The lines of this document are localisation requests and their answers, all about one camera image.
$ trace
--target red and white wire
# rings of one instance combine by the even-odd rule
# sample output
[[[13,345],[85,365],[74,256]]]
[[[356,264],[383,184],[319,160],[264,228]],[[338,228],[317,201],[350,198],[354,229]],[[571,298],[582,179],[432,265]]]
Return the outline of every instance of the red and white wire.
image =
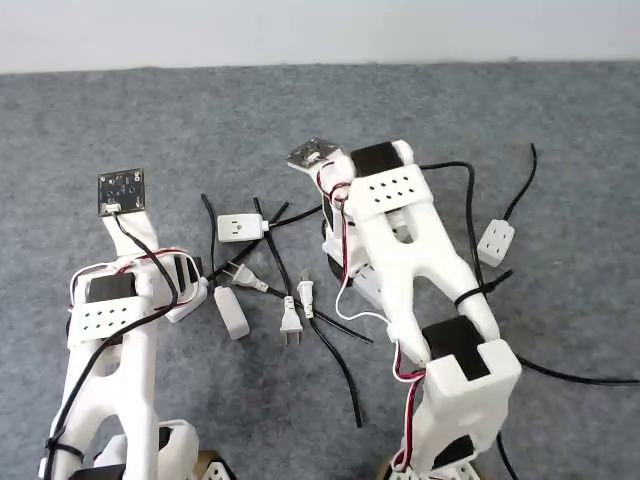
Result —
[[[374,317],[379,320],[382,320],[384,323],[389,324],[389,320],[387,320],[383,315],[375,312],[360,312],[355,315],[347,316],[340,311],[340,298],[342,298],[342,294],[344,293],[345,288],[347,288],[347,284],[349,283],[349,245],[348,245],[348,232],[347,228],[347,219],[344,214],[344,201],[342,212],[342,284],[340,285],[340,291],[336,296],[335,301],[335,310],[336,315],[338,315],[343,320],[355,320],[356,318],[362,317]]]
[[[426,370],[414,373],[401,373],[402,352],[400,350],[400,342],[396,342],[396,350],[393,358],[393,376],[402,383],[409,383],[409,393],[407,394],[407,402],[404,412],[404,447],[401,448],[391,461],[391,468],[395,472],[404,472],[411,464],[413,455],[413,405],[415,403],[416,391],[418,384],[425,377]]]

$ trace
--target black cable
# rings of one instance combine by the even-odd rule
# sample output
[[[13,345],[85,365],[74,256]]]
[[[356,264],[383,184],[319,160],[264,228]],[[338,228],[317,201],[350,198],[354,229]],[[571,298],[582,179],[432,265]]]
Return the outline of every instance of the black cable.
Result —
[[[276,212],[276,214],[271,218],[271,221],[272,222],[277,221],[282,216],[282,214],[285,212],[285,210],[287,208],[289,208],[289,202],[284,202],[280,206],[280,209]],[[215,275],[215,276],[222,275],[224,273],[224,270],[229,268],[229,265],[231,265],[232,263],[235,263],[235,264],[242,263],[242,261],[246,257],[248,257],[251,252],[253,252],[256,249],[256,247],[260,244],[261,241],[262,241],[261,238],[258,239],[258,240],[252,241],[249,245],[247,245],[242,250],[240,250],[231,260],[227,260],[225,263],[223,263],[218,268],[214,269],[213,266],[212,266],[211,270],[212,270],[213,274],[207,275],[207,280],[211,280],[211,277],[213,275]]]
[[[498,451],[500,452],[500,458],[502,458],[502,463],[507,468],[509,475],[511,475],[511,480],[519,480],[516,471],[511,466],[511,462],[507,457],[507,452],[504,449],[504,444],[502,443],[502,432],[498,432],[498,436],[496,437],[496,442],[498,443]]]
[[[273,287],[269,287],[268,290],[267,290],[267,293],[270,293],[271,295],[274,295],[274,296],[279,297],[279,298],[284,298],[284,297],[287,296],[286,293],[281,292],[280,290],[276,290]],[[294,302],[296,304],[296,307],[304,309],[304,305],[302,305],[302,303],[299,300],[294,299]],[[349,327],[346,327],[342,323],[337,322],[336,320],[331,318],[326,313],[323,313],[323,312],[321,312],[319,310],[316,310],[316,309],[314,309],[313,312],[315,313],[316,317],[318,317],[320,320],[322,320],[326,324],[334,327],[335,329],[340,330],[342,333],[345,333],[345,334],[347,334],[347,335],[349,335],[351,337],[357,338],[358,340],[361,340],[364,343],[367,343],[369,345],[371,345],[373,343],[373,340],[371,340],[369,337],[366,337],[366,336],[362,335],[361,333],[356,332],[355,330],[351,330]]]
[[[531,370],[535,370],[536,372],[542,373],[543,375],[547,375],[549,377],[557,378],[567,382],[581,383],[583,385],[599,385],[601,387],[628,387],[628,386],[640,385],[640,380],[634,379],[634,378],[580,377],[577,375],[570,375],[568,373],[558,372],[556,370],[543,367],[542,365],[538,365],[537,363],[534,363],[531,360],[527,360],[526,358],[524,358],[521,355],[518,355],[517,353],[516,353],[516,358],[522,365],[530,368]]]
[[[256,212],[258,212],[264,218],[262,213],[262,207],[260,206],[260,200],[257,197],[253,197],[253,204],[256,207]],[[287,273],[287,269],[282,262],[282,257],[280,257],[280,253],[276,248],[276,243],[273,241],[273,235],[271,235],[270,231],[264,232],[264,238],[267,240],[269,244],[269,250],[271,250],[271,254],[273,255],[273,259],[276,261],[276,265],[278,265],[278,270],[280,270],[280,275],[282,276],[282,281],[284,282],[284,289],[287,292],[287,296],[291,297],[293,295],[293,288],[291,287],[291,278],[289,278],[289,274]]]
[[[344,378],[347,381],[347,385],[349,386],[349,395],[351,395],[351,404],[353,406],[353,415],[356,419],[356,426],[358,428],[362,428],[362,413],[360,411],[360,401],[358,400],[358,390],[356,388],[356,383],[353,380],[353,376],[349,371],[349,367],[347,367],[347,364],[342,358],[342,355],[340,355],[338,349],[333,345],[333,343],[329,341],[325,334],[322,333],[322,330],[320,330],[320,327],[318,327],[318,324],[316,323],[316,319],[313,317],[310,318],[309,324],[311,325],[311,328],[313,328],[313,331],[316,333],[318,338],[322,340],[322,343],[324,343],[329,352],[331,352],[333,358],[336,359],[336,362],[338,362],[340,370],[342,370],[342,375],[344,375]]]
[[[467,194],[465,198],[465,215],[467,223],[467,237],[469,238],[469,249],[471,251],[471,260],[478,285],[484,285],[482,277],[482,267],[478,258],[478,242],[476,241],[476,231],[473,226],[473,188],[475,185],[476,171],[473,166],[467,162],[444,162],[434,163],[432,165],[420,165],[420,170],[439,170],[441,168],[463,167],[467,169]]]
[[[282,204],[282,206],[280,207],[280,209],[276,212],[276,214],[271,218],[271,222],[276,222],[278,221],[278,219],[284,214],[284,212],[286,211],[286,209],[289,207],[289,203],[285,202]],[[231,263],[235,263],[235,264],[239,264],[241,263],[251,252],[253,252],[253,250],[255,250],[255,248],[260,244],[261,239],[260,240],[254,240],[253,242],[251,242],[249,245],[247,245],[245,248],[243,248],[242,250],[240,250],[240,252],[238,252],[238,254],[236,254],[236,256],[234,256],[231,260],[226,261],[225,263],[223,263],[220,267],[218,267],[215,271],[214,274],[220,275],[223,272],[224,269],[226,269]],[[210,281],[212,275],[208,275],[207,279]],[[280,292],[278,290],[275,290],[271,287],[269,287],[271,292],[273,295],[276,296],[280,296],[280,298],[284,298],[286,296],[285,293]],[[298,301],[295,300],[296,302],[296,306],[298,306],[299,308],[304,308],[302,306],[302,304]],[[343,325],[342,323],[334,320],[333,318],[331,318],[330,316],[316,311],[316,315],[318,318],[320,318],[321,320],[323,320],[325,323],[327,323],[329,326],[339,330],[340,332],[349,335],[350,337],[353,338],[357,338],[358,340],[363,341],[364,343],[367,344],[372,344],[373,340],[371,340],[369,337],[366,337],[364,335],[362,335],[361,333],[356,332],[355,330],[350,329],[349,327]]]
[[[260,215],[262,215],[264,218],[264,214],[262,213],[262,207],[260,206],[260,200],[258,200],[257,197],[253,197],[253,204],[256,207],[256,211]],[[264,236],[267,239],[267,243],[269,244],[269,249],[271,250],[271,254],[273,255],[274,260],[278,264],[278,269],[280,270],[280,274],[282,275],[282,280],[286,285],[287,296],[291,296],[292,294],[291,279],[289,277],[289,273],[287,272],[287,268],[284,266],[282,257],[280,257],[280,253],[278,252],[278,248],[276,247],[276,242],[273,240],[273,236],[271,235],[271,232],[269,231],[265,232]],[[278,294],[274,293],[274,290],[272,288],[267,289],[267,292],[269,291],[279,296]],[[296,306],[298,306],[298,308],[304,309],[302,304],[299,302]],[[347,385],[349,386],[349,394],[351,396],[351,403],[353,404],[353,414],[356,419],[356,425],[358,426],[358,428],[362,428],[362,415],[360,414],[360,402],[358,401],[358,391],[356,389],[356,384],[355,384],[355,381],[353,380],[353,376],[351,375],[351,372],[347,367],[347,364],[345,363],[344,359],[342,358],[342,355],[340,355],[340,352],[338,352],[336,347],[329,341],[329,339],[318,328],[318,325],[316,325],[315,320],[311,318],[309,319],[309,323],[311,323],[311,328],[313,328],[313,331],[316,333],[316,335],[318,335],[320,340],[322,340],[322,342],[329,349],[329,351],[333,355],[333,358],[335,358],[336,361],[338,362],[338,365],[340,365],[342,374],[344,375],[344,378],[347,381]]]
[[[533,157],[533,165],[531,167],[531,173],[529,174],[529,178],[527,179],[525,184],[522,186],[518,194],[511,201],[509,206],[507,207],[507,210],[504,213],[504,217],[502,217],[504,220],[509,220],[509,218],[511,217],[511,214],[513,213],[513,209],[516,208],[516,205],[518,204],[520,199],[527,192],[527,190],[529,189],[529,186],[531,185],[531,182],[533,182],[533,177],[536,175],[536,170],[538,169],[538,152],[536,152],[536,147],[533,143],[531,144],[531,155]]]
[[[289,225],[291,223],[297,222],[298,220],[302,220],[303,218],[307,218],[308,216],[313,215],[314,213],[319,212],[320,210],[322,210],[322,205],[313,207],[312,209],[307,210],[306,212],[302,212],[293,217],[285,218],[284,220],[280,220],[278,222],[271,222],[269,223],[269,228],[284,227],[285,225]]]
[[[140,320],[137,320],[137,321],[127,325],[124,328],[121,328],[116,333],[114,333],[113,335],[108,337],[104,342],[102,342],[102,344],[96,349],[96,351],[93,352],[93,354],[89,358],[89,361],[87,362],[87,365],[82,370],[82,373],[80,373],[80,376],[78,377],[78,380],[76,381],[76,384],[71,389],[71,392],[69,393],[69,396],[67,397],[62,409],[60,410],[60,414],[58,415],[58,420],[56,421],[56,427],[54,429],[53,438],[56,438],[56,437],[59,438],[64,433],[65,422],[67,420],[67,417],[69,416],[69,412],[71,410],[71,407],[73,406],[73,402],[78,397],[78,393],[80,392],[80,389],[82,388],[82,385],[84,384],[84,382],[86,381],[87,377],[89,376],[89,373],[91,372],[91,370],[95,366],[96,362],[98,361],[98,358],[100,358],[100,355],[108,347],[110,347],[114,343],[117,343],[117,341],[120,339],[120,337],[122,337],[126,333],[129,333],[132,330],[135,330],[138,327],[146,325],[147,323],[153,322],[154,320],[157,320],[158,318],[166,315],[178,303],[178,290],[176,289],[175,285],[173,284],[173,281],[171,280],[171,276],[169,276],[169,273],[167,272],[167,270],[164,268],[164,266],[162,265],[160,260],[158,260],[158,257],[156,257],[156,255],[149,249],[149,247],[147,247],[141,240],[139,240],[136,236],[134,236],[133,234],[127,232],[124,229],[124,227],[120,223],[120,220],[118,219],[118,215],[117,214],[114,214],[113,217],[114,217],[114,219],[116,221],[116,224],[118,225],[118,228],[120,229],[120,231],[124,235],[126,235],[129,239],[131,239],[131,241],[133,241],[133,243],[138,248],[143,250],[144,253],[147,254],[149,259],[151,259],[151,261],[158,268],[158,270],[160,271],[160,274],[165,279],[165,281],[169,285],[169,289],[171,290],[171,302],[166,307],[163,307],[162,309],[157,310],[156,312],[152,313],[151,315],[148,315],[148,316],[146,316],[144,318],[141,318]],[[53,444],[53,445],[50,446],[49,454],[47,455],[47,462],[45,464],[44,476],[43,476],[44,480],[51,480],[52,473],[53,473],[53,463],[54,463],[54,460],[55,460],[55,452],[56,452],[56,448],[55,448],[55,444]]]
[[[274,295],[279,298],[284,298],[286,296],[284,292],[280,292],[272,287],[269,287],[269,289],[267,290],[267,293],[270,293],[271,295]],[[295,300],[295,304],[296,304],[296,307],[298,307],[301,310],[304,310],[304,305],[302,305],[300,301]],[[316,317],[324,320],[325,322],[326,321],[335,322],[335,320],[332,320],[331,317],[328,317],[327,315],[325,315],[322,312],[319,312],[318,310],[314,309],[313,313]],[[347,385],[349,386],[349,395],[351,395],[351,403],[353,405],[353,415],[355,416],[355,419],[356,419],[356,425],[358,426],[358,428],[362,428],[362,415],[360,412],[360,401],[358,400],[358,390],[356,388],[356,383],[353,379],[353,376],[351,375],[351,372],[349,371],[349,368],[347,367],[346,362],[342,358],[342,355],[340,355],[340,352],[338,351],[338,349],[329,341],[329,339],[325,336],[325,334],[322,333],[322,330],[320,330],[320,328],[318,327],[315,318],[310,318],[309,323],[311,324],[311,328],[313,328],[313,331],[316,333],[316,335],[318,335],[320,340],[322,340],[322,342],[327,346],[327,348],[331,352],[331,355],[333,355],[333,357],[336,359],[336,362],[338,362],[338,365],[340,365],[342,374],[344,375],[344,378],[347,381]],[[339,323],[338,325],[339,325],[338,328],[340,329],[346,328],[346,327],[342,327],[342,325],[340,325]],[[360,335],[357,332],[353,332],[353,333],[357,338],[360,338],[365,343],[373,343],[371,339],[363,335]]]
[[[216,248],[216,233],[218,231],[218,222],[216,221],[216,212],[213,209],[213,205],[207,198],[204,193],[200,194],[200,198],[202,199],[202,203],[204,203],[205,208],[207,209],[207,213],[209,214],[209,219],[211,220],[211,247],[209,250],[209,262],[211,264],[211,271],[215,270],[215,248]],[[211,275],[211,287],[215,290],[218,286],[218,279],[215,275]]]

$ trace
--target power cord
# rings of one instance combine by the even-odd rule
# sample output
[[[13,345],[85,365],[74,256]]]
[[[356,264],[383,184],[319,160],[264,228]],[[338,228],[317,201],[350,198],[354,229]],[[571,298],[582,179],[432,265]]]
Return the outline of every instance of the power cord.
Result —
[[[93,352],[91,357],[89,357],[89,360],[87,361],[87,365],[84,367],[84,369],[78,376],[78,380],[76,381],[75,385],[71,389],[71,392],[69,393],[66,401],[64,402],[63,407],[60,409],[60,414],[58,415],[56,426],[54,428],[54,434],[49,439],[49,441],[47,441],[47,448],[49,450],[49,453],[47,455],[47,461],[44,469],[44,475],[43,475],[44,480],[51,480],[52,478],[53,463],[55,461],[56,451],[60,449],[59,447],[62,446],[62,444],[60,444],[59,442],[61,437],[64,435],[65,422],[67,420],[67,417],[69,416],[69,412],[71,411],[71,407],[73,406],[73,403],[75,402],[76,398],[78,397],[78,394],[80,393],[80,389],[82,388],[82,385],[87,380],[89,373],[91,372],[96,362],[100,358],[100,355],[102,355],[102,353],[107,348],[117,343],[120,337],[122,337],[126,333],[129,333],[132,330],[135,330],[138,327],[141,327],[143,325],[153,322],[154,320],[157,320],[160,317],[163,317],[169,311],[171,311],[171,309],[173,309],[178,303],[178,290],[176,289],[175,285],[173,284],[173,281],[171,280],[171,277],[169,276],[169,273],[164,268],[160,260],[158,260],[156,255],[151,251],[151,249],[149,249],[149,247],[147,247],[144,244],[144,242],[142,242],[142,240],[138,239],[136,236],[134,236],[133,234],[129,233],[124,229],[124,227],[120,223],[117,213],[114,213],[113,217],[120,231],[124,235],[126,235],[138,248],[143,250],[151,259],[151,261],[154,263],[154,265],[158,268],[158,270],[160,271],[160,274],[162,275],[164,280],[167,282],[167,284],[169,285],[169,289],[171,290],[171,302],[169,303],[169,305],[167,305],[166,307],[163,307],[160,310],[157,310],[155,313],[152,313],[151,315],[143,317],[140,320],[137,320],[127,325],[126,327],[118,330],[116,333],[114,333],[113,335],[108,337],[106,340],[104,340],[104,342],[102,342],[102,344],[98,346],[96,351]]]
[[[502,443],[502,432],[498,432],[498,436],[496,437],[496,443],[498,444],[498,451],[500,452],[500,458],[502,459],[502,463],[504,463],[504,466],[509,472],[509,475],[511,475],[511,480],[519,480],[518,474],[511,466],[509,457],[507,457],[507,452],[504,449],[504,444]]]
[[[254,202],[254,205],[256,207],[256,211],[259,214],[263,215],[262,207],[260,205],[260,200],[258,200],[257,197],[254,197],[253,202]],[[289,333],[291,333],[291,328],[294,328],[294,333],[299,335],[299,332],[297,331],[297,325],[294,325],[293,327],[291,327],[291,323],[295,323],[295,322],[293,322],[292,317],[289,315],[287,302],[290,302],[292,305],[295,305],[295,306],[299,305],[305,311],[307,311],[308,309],[305,308],[304,304],[302,304],[300,302],[296,302],[293,299],[293,297],[291,296],[291,280],[290,280],[289,274],[287,272],[287,269],[284,266],[284,262],[282,261],[282,257],[280,257],[280,253],[278,252],[278,249],[276,247],[275,241],[273,240],[273,237],[271,236],[271,232],[265,232],[265,238],[267,239],[267,242],[269,244],[269,248],[271,250],[273,258],[276,260],[276,263],[278,263],[278,267],[280,269],[280,273],[282,275],[282,279],[283,279],[284,283],[288,285],[287,292],[284,295],[282,295],[282,292],[277,292],[277,291],[273,290],[271,287],[269,287],[267,289],[267,292],[272,293],[272,294],[274,294],[274,295],[276,295],[276,296],[278,296],[280,298],[283,298],[283,300],[285,302],[285,314],[284,314],[283,319],[282,319],[283,320],[283,325],[282,325],[280,331],[281,332],[285,331],[286,332],[285,334],[289,334]],[[295,313],[295,310],[294,310],[294,314],[295,314],[295,317],[297,319],[297,324],[300,325],[300,319],[298,318],[297,313]],[[329,349],[329,351],[331,352],[331,354],[335,358],[336,362],[338,362],[338,365],[340,366],[340,369],[342,370],[342,374],[344,375],[345,380],[347,381],[347,385],[349,387],[349,394],[351,396],[351,403],[353,405],[353,413],[354,413],[355,420],[356,420],[356,426],[358,428],[362,428],[362,415],[361,415],[361,412],[360,412],[360,401],[358,399],[358,391],[356,389],[356,385],[355,385],[355,381],[353,379],[353,376],[351,375],[351,372],[349,371],[349,368],[347,367],[346,362],[342,358],[342,355],[340,355],[340,352],[338,351],[338,349],[324,335],[322,330],[320,330],[318,325],[315,323],[315,320],[313,318],[310,318],[309,319],[309,323],[310,323],[311,328],[313,329],[313,331],[318,336],[318,338],[320,338],[322,343],[324,343],[325,346]]]
[[[449,167],[463,167],[467,169],[467,193],[465,199],[465,216],[467,224],[467,237],[469,238],[469,250],[471,253],[471,263],[475,276],[478,280],[480,287],[484,285],[484,279],[482,277],[482,267],[480,260],[478,259],[478,247],[476,242],[476,231],[473,226],[473,189],[476,181],[476,171],[473,165],[467,162],[444,162],[434,163],[431,165],[420,165],[420,170],[440,170],[442,168]]]
[[[253,197],[253,205],[256,208],[256,212],[258,212],[260,215],[264,217],[264,214],[262,213],[262,206],[260,205],[260,200],[258,200],[257,197]],[[284,263],[282,262],[282,257],[280,257],[280,253],[276,248],[276,244],[273,241],[273,235],[271,234],[271,231],[267,230],[266,232],[264,232],[264,238],[267,240],[267,243],[269,244],[269,250],[271,250],[273,259],[275,260],[276,265],[278,266],[278,270],[280,271],[280,275],[282,276],[282,281],[284,282],[284,289],[286,290],[287,295],[291,296],[293,294],[293,290],[291,288],[291,279],[289,278],[287,269],[285,268]]]
[[[531,185],[531,182],[533,182],[533,177],[535,177],[536,175],[536,170],[538,169],[538,152],[536,151],[536,146],[533,143],[531,143],[530,145],[531,145],[531,157],[532,157],[531,173],[529,174],[529,178],[527,179],[525,184],[522,186],[520,191],[513,198],[513,200],[511,200],[511,203],[507,207],[507,210],[505,211],[504,216],[502,217],[503,220],[509,220],[509,218],[511,218],[513,209],[516,208],[516,205],[518,204],[518,202],[522,199],[524,194],[527,192],[527,190],[529,189],[529,186]]]
[[[214,268],[215,265],[215,248],[216,248],[216,231],[218,229],[218,222],[216,222],[216,212],[213,209],[213,205],[209,201],[209,198],[204,193],[200,194],[200,199],[202,203],[204,203],[205,208],[207,209],[207,213],[209,214],[209,219],[211,220],[211,246],[209,248],[209,261],[211,262],[211,268]],[[215,275],[211,275],[211,286],[215,289],[218,286],[218,279]]]
[[[319,212],[320,210],[322,210],[322,205],[317,205],[307,210],[306,212],[302,212],[298,215],[294,215],[293,217],[285,218],[284,220],[280,220],[280,221],[272,221],[269,223],[269,228],[273,229],[278,227],[284,227],[285,225],[290,225],[292,223],[297,222],[298,220],[307,218],[308,216],[313,215],[314,213]]]
[[[289,203],[285,202],[283,203],[280,208],[278,209],[278,211],[276,212],[276,214],[271,218],[270,222],[274,223],[277,222],[279,220],[279,218],[284,214],[284,212],[287,210],[287,208],[289,207]],[[303,214],[297,215],[297,217],[301,217],[299,219],[305,218],[304,216],[302,216]],[[215,217],[213,219],[210,218],[210,220],[212,222],[215,223]],[[262,240],[254,240],[252,241],[250,244],[248,244],[246,247],[244,247],[242,250],[240,250],[240,252],[238,252],[231,260],[228,260],[226,262],[224,262],[220,267],[215,268],[214,265],[211,265],[211,271],[212,273],[210,275],[207,275],[207,280],[211,281],[213,276],[218,276],[224,273],[230,274],[230,272],[228,272],[227,269],[231,269],[230,267],[235,267],[235,268],[239,268],[242,267],[244,264],[242,264],[242,260],[244,260],[247,256],[249,256],[255,249],[256,247],[260,244]],[[242,285],[241,283],[235,282],[236,285],[240,285],[240,286],[245,286],[245,287],[251,287],[254,288],[253,285]],[[280,298],[284,298],[286,296],[285,293],[273,288],[273,287],[269,287],[267,293],[271,294],[271,295],[275,295],[278,296]],[[302,304],[300,304],[300,302],[298,302],[297,300],[295,300],[295,305],[298,308],[302,308]],[[373,343],[373,340],[371,340],[369,337],[362,335],[361,333],[356,332],[355,330],[352,330],[351,328],[343,325],[342,323],[334,320],[333,318],[331,318],[329,315],[327,315],[326,313],[323,313],[321,311],[316,310],[316,317],[319,318],[320,320],[324,321],[325,323],[327,323],[329,326],[335,328],[336,330],[344,333],[345,335],[349,335],[352,338],[358,339],[366,344],[371,345]]]
[[[342,355],[338,349],[331,343],[331,341],[326,337],[326,335],[320,330],[318,323],[315,319],[315,312],[313,307],[313,280],[309,278],[309,271],[303,270],[301,274],[300,283],[298,283],[298,296],[300,297],[300,302],[302,303],[302,310],[304,311],[304,316],[309,320],[309,324],[313,329],[314,333],[318,336],[318,338],[325,344],[333,358],[338,362],[338,366],[340,370],[342,370],[342,374],[344,375],[345,380],[347,381],[347,385],[349,387],[349,394],[351,395],[351,404],[353,406],[353,415],[356,420],[356,426],[358,428],[362,428],[362,415],[360,412],[360,402],[358,400],[358,390],[356,389],[356,383],[353,380],[353,376],[347,367]]]

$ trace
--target white connector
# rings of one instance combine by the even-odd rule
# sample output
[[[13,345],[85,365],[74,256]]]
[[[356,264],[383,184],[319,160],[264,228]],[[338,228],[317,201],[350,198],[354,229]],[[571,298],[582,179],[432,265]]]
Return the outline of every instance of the white connector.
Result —
[[[242,307],[236,298],[235,293],[229,287],[216,287],[213,291],[213,298],[216,301],[220,315],[224,321],[229,336],[233,340],[248,335],[250,332],[249,322],[247,317],[244,316]]]
[[[256,274],[244,263],[236,265],[233,262],[229,262],[229,265],[235,267],[235,273],[227,272],[226,270],[223,270],[223,272],[231,277],[231,283],[234,285],[255,288],[259,292],[266,292],[269,289],[269,285],[256,277]]]
[[[289,344],[289,335],[295,338],[295,343],[300,343],[302,323],[300,323],[300,317],[296,312],[296,304],[291,296],[284,297],[284,314],[282,315],[280,333],[285,345]]]
[[[478,243],[478,258],[492,267],[500,265],[509,250],[515,232],[506,220],[491,220]]]
[[[259,240],[268,230],[269,222],[259,213],[218,216],[218,240],[223,243]]]
[[[302,271],[302,280],[298,284],[298,295],[304,307],[304,316],[313,318],[313,280],[309,280],[309,270]]]

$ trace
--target white plastic part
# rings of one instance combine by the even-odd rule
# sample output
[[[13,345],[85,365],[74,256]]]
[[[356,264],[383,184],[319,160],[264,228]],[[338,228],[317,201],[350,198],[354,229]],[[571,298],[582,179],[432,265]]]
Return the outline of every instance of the white plastic part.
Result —
[[[211,462],[202,480],[231,480],[227,469],[222,462]]]
[[[458,467],[445,467],[428,473],[418,473],[411,467],[404,473],[391,472],[387,480],[481,480],[469,463]]]
[[[280,325],[280,334],[282,341],[288,345],[289,335],[293,338],[294,343],[300,343],[300,334],[302,333],[302,323],[296,312],[296,304],[293,297],[284,297],[284,313],[282,315],[282,323]]]
[[[480,261],[497,267],[504,259],[516,231],[506,220],[491,220],[478,243]]]
[[[136,238],[141,240],[151,250],[158,249],[158,236],[151,225],[147,212],[134,212],[118,215],[122,227]],[[118,257],[124,255],[140,255],[144,252],[136,246],[124,233],[120,231],[113,217],[102,217],[102,222],[107,228],[111,239],[116,246]]]
[[[218,240],[223,243],[259,240],[268,230],[269,222],[259,213],[218,216]]]
[[[353,287],[367,300],[373,307],[382,310],[380,303],[380,281],[378,274],[371,265],[365,265],[353,277]]]
[[[197,292],[195,296],[188,302],[186,305],[182,305],[179,307],[175,307],[169,311],[165,315],[169,319],[171,323],[178,323],[184,317],[193,312],[196,308],[202,305],[207,298],[207,287],[209,286],[209,282],[206,278],[201,277],[195,284],[195,288],[197,288]]]
[[[247,322],[247,318],[244,316],[242,307],[233,290],[229,287],[218,286],[213,291],[213,298],[231,339],[238,340],[249,335],[251,331],[249,322]]]
[[[396,238],[386,215],[396,209],[402,209],[411,235],[405,242]],[[413,313],[414,277],[428,278],[451,301],[477,288],[478,283],[451,244],[420,167],[407,165],[356,178],[346,211],[353,216],[358,238],[378,274],[381,304],[391,322],[391,341],[399,340],[402,351],[424,366],[430,354]],[[467,298],[458,310],[469,317],[485,340],[500,337],[482,295]]]
[[[63,403],[76,384],[88,359],[101,344],[83,342],[70,350]],[[89,373],[73,404],[60,441],[86,452],[102,421],[117,415],[127,436],[127,478],[158,477],[158,419],[153,408],[157,324],[143,325],[122,339],[120,365],[106,374],[107,357],[101,357]],[[51,425],[53,435],[57,419]],[[53,480],[67,480],[81,464],[77,457],[57,451]]]
[[[522,367],[504,340],[478,346],[490,374],[469,381],[453,355],[429,362],[422,403],[413,417],[411,466],[431,471],[435,458],[451,442],[469,435],[475,447],[473,460],[487,450],[500,431],[508,400]]]
[[[334,154],[333,165],[335,167],[337,178],[341,182],[351,182],[356,177],[356,167],[353,160],[348,155],[340,151],[339,155]]]
[[[391,142],[391,145],[393,145],[393,148],[398,152],[398,155],[402,159],[402,163],[405,165],[413,165],[415,163],[413,159],[413,149],[405,140],[395,140],[394,142]]]
[[[146,298],[128,297],[76,305],[71,314],[67,347],[71,350],[88,340],[100,340],[151,314]]]

